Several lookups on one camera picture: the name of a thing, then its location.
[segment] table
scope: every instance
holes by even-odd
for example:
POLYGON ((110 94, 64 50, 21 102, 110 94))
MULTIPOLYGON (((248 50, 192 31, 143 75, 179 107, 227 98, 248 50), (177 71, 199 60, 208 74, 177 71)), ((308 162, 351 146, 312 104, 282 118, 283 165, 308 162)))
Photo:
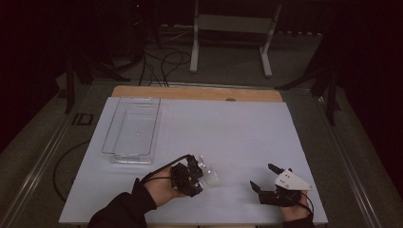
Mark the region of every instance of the table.
MULTIPOLYGON (((274 190, 277 175, 267 169, 268 162, 292 167, 294 172, 315 186, 291 116, 278 92, 118 86, 106 103, 59 221, 87 223, 114 196, 130 191, 136 177, 144 176, 186 153, 203 154, 204 161, 218 172, 221 184, 204 189, 194 198, 175 199, 147 213, 149 224, 280 223, 279 209, 259 204, 257 194, 249 185, 249 181, 254 181, 263 189, 274 190), (151 165, 110 163, 108 155, 102 153, 106 129, 113 117, 110 110, 122 96, 162 98, 163 116, 156 158, 151 165)), ((327 222, 318 192, 311 191, 309 195, 315 205, 314 222, 327 222)))

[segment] white table surface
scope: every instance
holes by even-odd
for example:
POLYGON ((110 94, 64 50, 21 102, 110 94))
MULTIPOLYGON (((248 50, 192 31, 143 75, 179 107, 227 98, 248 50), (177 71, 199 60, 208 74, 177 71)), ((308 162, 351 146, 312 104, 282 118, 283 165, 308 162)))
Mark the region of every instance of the white table surface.
MULTIPOLYGON (((109 98, 60 217, 62 223, 87 223, 121 192, 185 154, 203 155, 221 184, 194 198, 173 199, 145 215, 149 224, 229 225, 281 223, 276 206, 259 204, 249 181, 275 190, 277 175, 267 163, 292 168, 314 187, 309 165, 286 103, 161 99, 161 122, 154 162, 118 164, 102 148, 119 98, 109 98)), ((315 223, 327 218, 317 190, 308 196, 315 223)))

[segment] white metal frame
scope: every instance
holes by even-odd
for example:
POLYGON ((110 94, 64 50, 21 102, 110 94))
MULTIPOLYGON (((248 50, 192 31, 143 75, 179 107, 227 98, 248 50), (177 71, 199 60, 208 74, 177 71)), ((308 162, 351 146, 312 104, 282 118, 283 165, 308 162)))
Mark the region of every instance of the white metal frame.
POLYGON ((199 14, 199 0, 195 0, 195 18, 193 25, 193 48, 190 61, 190 72, 196 73, 199 61, 199 29, 255 32, 267 34, 266 43, 260 47, 260 57, 263 64, 264 76, 273 75, 270 67, 267 50, 273 39, 274 31, 277 25, 281 4, 277 5, 275 14, 271 18, 238 17, 199 14))

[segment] black sleeve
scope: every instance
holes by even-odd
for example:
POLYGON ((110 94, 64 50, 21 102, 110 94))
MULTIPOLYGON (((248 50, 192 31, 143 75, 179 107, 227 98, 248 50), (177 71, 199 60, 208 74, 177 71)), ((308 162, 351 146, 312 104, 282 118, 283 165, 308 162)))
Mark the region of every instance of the black sleeve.
POLYGON ((145 228, 144 214, 157 209, 147 189, 136 179, 133 191, 121 193, 89 221, 88 228, 145 228))
POLYGON ((314 214, 309 214, 307 218, 297 219, 293 221, 284 221, 282 223, 283 228, 315 228, 313 223, 314 214))

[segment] clear plastic container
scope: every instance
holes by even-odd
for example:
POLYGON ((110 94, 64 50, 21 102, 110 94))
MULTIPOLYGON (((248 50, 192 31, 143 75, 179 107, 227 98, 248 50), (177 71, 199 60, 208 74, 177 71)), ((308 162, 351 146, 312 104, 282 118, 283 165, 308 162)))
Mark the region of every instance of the clear plastic container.
POLYGON ((202 155, 198 158, 199 168, 202 171, 202 177, 199 178, 199 184, 201 187, 214 187, 220 185, 220 179, 217 173, 213 170, 212 167, 207 167, 202 159, 202 155))
POLYGON ((154 160, 161 99, 119 100, 107 132, 103 152, 112 162, 151 164, 154 160))

